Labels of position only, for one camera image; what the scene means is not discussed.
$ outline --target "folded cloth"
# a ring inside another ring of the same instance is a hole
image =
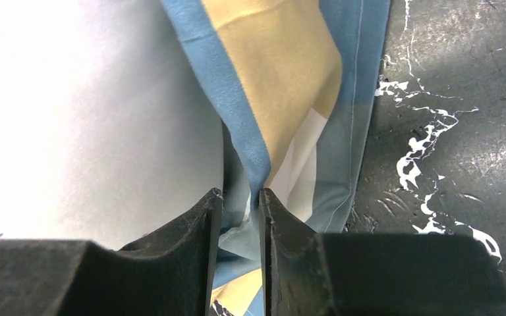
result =
[[[161,2],[232,145],[212,298],[263,315],[258,193],[272,188],[316,231],[343,230],[389,0]]]

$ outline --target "black table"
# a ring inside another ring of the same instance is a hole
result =
[[[393,1],[381,73],[347,230],[474,235],[506,277],[506,2]]]

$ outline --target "cloth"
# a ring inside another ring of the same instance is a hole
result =
[[[258,193],[318,232],[352,207],[388,0],[161,0],[227,127],[212,300],[263,315]]]

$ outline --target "yellow fabric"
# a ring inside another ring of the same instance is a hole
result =
[[[202,0],[226,49],[271,160],[270,185],[313,108],[328,118],[340,54],[315,0]]]
[[[234,316],[245,315],[262,286],[263,274],[261,269],[257,269],[213,290],[210,303],[217,300]]]

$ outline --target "dark surface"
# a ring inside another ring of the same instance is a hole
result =
[[[446,233],[472,235],[471,226],[495,240],[506,282],[506,3],[393,1],[384,56],[381,80],[408,86],[376,98],[349,231],[415,233],[433,194],[428,207]],[[412,156],[422,175],[403,190],[396,165],[409,140],[456,122],[421,107],[459,123]]]
[[[265,315],[506,315],[501,274],[468,236],[316,234],[270,190],[259,211]]]
[[[0,240],[0,315],[207,315],[221,192],[119,251]]]

